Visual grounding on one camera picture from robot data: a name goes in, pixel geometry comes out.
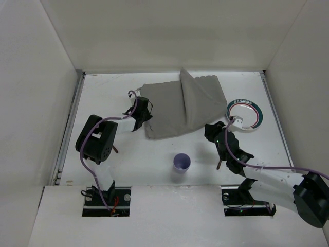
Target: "white enclosure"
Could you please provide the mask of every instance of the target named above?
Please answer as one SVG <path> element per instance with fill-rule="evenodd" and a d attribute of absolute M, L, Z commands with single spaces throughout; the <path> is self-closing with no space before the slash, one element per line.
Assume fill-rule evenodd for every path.
<path fill-rule="evenodd" d="M 76 69 L 266 70 L 294 165 L 329 173 L 328 16 L 327 0 L 0 0 L 0 245 L 28 246 Z"/>

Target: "gray towel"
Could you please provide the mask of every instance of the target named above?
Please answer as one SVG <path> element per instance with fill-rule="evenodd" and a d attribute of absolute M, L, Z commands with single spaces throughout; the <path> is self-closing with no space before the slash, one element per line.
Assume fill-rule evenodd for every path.
<path fill-rule="evenodd" d="M 217 76 L 193 78 L 182 69 L 179 81 L 144 84 L 140 94 L 153 105 L 153 118 L 145 123 L 149 139 L 190 133 L 226 114 L 227 101 Z"/>

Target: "white table surface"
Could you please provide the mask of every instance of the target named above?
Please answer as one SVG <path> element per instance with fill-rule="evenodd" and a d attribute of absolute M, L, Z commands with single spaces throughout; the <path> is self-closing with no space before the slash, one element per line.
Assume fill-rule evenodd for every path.
<path fill-rule="evenodd" d="M 257 72 L 190 72 L 192 76 L 216 75 L 221 83 L 228 103 L 245 98 L 256 103 L 264 119 L 253 132 L 236 132 L 240 148 L 252 153 L 274 166 L 289 166 L 275 117 L 270 107 L 260 74 Z M 179 79 L 179 72 L 87 75 L 75 118 L 72 135 L 64 163 L 61 185 L 90 186 L 93 177 L 83 168 L 79 153 L 75 150 L 76 140 L 91 114 L 103 118 L 120 116 L 131 103 L 129 90 L 135 90 L 145 83 L 159 83 Z M 227 123 L 226 117 L 220 120 Z M 134 185 L 230 185 L 239 184 L 243 177 L 228 170 L 225 163 L 219 171 L 216 166 L 219 156 L 215 144 L 204 138 L 204 128 L 190 134 L 163 140 L 148 140 L 144 128 L 136 132 L 117 134 L 107 161 L 100 166 L 89 163 L 92 169 L 106 169 L 117 186 Z M 173 158 L 178 153 L 191 158 L 188 172 L 177 177 L 172 170 Z"/>
<path fill-rule="evenodd" d="M 322 229 L 278 207 L 225 217 L 218 186 L 132 187 L 129 217 L 81 217 L 84 186 L 45 188 L 29 247 L 323 247 Z"/>

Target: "purple cable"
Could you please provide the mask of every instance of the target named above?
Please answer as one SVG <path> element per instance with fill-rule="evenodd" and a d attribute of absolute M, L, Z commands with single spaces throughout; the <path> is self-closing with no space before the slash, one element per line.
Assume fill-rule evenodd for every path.
<path fill-rule="evenodd" d="M 134 108 L 130 111 L 130 113 L 128 114 L 128 115 L 126 115 L 126 116 L 124 116 L 124 117 L 106 117 L 106 118 L 104 118 L 104 119 L 102 119 L 102 120 L 100 120 L 97 124 L 95 124 L 93 127 L 92 127 L 92 129 L 89 131 L 89 133 L 87 134 L 87 136 L 86 136 L 86 138 L 84 139 L 84 141 L 83 141 L 83 143 L 82 143 L 82 145 L 81 145 L 81 149 L 80 149 L 80 161 L 81 161 L 81 163 L 82 163 L 82 165 L 84 166 L 84 168 L 86 168 L 86 170 L 87 171 L 89 171 L 93 176 L 94 176 L 94 180 L 95 180 L 95 183 L 96 183 L 96 187 L 97 187 L 97 189 L 98 189 L 98 192 L 99 192 L 99 195 L 100 195 L 100 197 L 101 197 L 101 199 L 102 199 L 102 202 L 103 202 L 103 204 L 104 204 L 104 206 L 106 207 L 106 209 L 108 210 L 108 211 L 111 211 L 111 209 L 108 207 L 108 204 L 106 203 L 106 201 L 105 201 L 105 199 L 104 199 L 104 196 L 103 196 L 103 193 L 102 193 L 102 190 L 101 190 L 101 187 L 100 187 L 100 185 L 99 185 L 99 182 L 98 182 L 98 179 L 97 179 L 97 176 L 96 176 L 96 174 L 86 165 L 86 163 L 84 162 L 84 160 L 83 160 L 83 150 L 84 150 L 84 147 L 86 146 L 86 143 L 87 143 L 87 141 L 88 141 L 88 139 L 90 138 L 90 136 L 93 134 L 93 132 L 94 132 L 94 130 L 98 127 L 98 125 L 100 125 L 102 122 L 105 122 L 105 121 L 107 121 L 107 120 L 122 120 L 122 119 L 126 119 L 126 118 L 128 118 L 128 117 L 130 117 L 133 113 L 134 113 L 134 111 L 136 110 L 136 108 L 137 108 L 137 95 L 136 95 L 136 93 L 134 92 L 134 91 L 132 91 L 132 90 L 130 90 L 129 92 L 128 92 L 128 94 L 134 94 L 135 95 L 135 104 L 134 104 Z"/>
<path fill-rule="evenodd" d="M 227 151 L 229 152 L 229 154 L 232 156 L 233 159 L 235 159 L 238 163 L 240 163 L 241 165 L 244 165 L 244 166 L 248 166 L 248 167 L 251 167 L 251 168 L 262 168 L 262 169 L 268 169 L 268 170 L 275 170 L 275 169 L 280 169 L 280 170 L 296 170 L 296 171 L 308 171 L 308 172 L 312 172 L 312 173 L 315 173 L 317 175 L 320 175 L 326 179 L 329 180 L 329 176 L 322 173 L 322 172 L 319 172 L 319 171 L 316 171 L 316 170 L 313 170 L 313 169 L 308 169 L 308 168 L 301 168 L 301 167 L 288 167 L 288 166 L 254 166 L 254 165 L 249 165 L 247 163 L 244 163 L 242 161 L 239 161 L 237 159 L 237 157 L 234 156 L 234 154 L 232 153 L 232 151 L 230 150 L 230 147 L 228 145 L 228 142 L 227 142 L 227 134 L 228 134 L 228 129 L 229 127 L 234 123 L 235 120 L 232 120 L 231 122 L 229 122 L 229 124 L 226 126 L 226 129 L 225 129 L 225 146 L 226 146 L 226 149 Z"/>

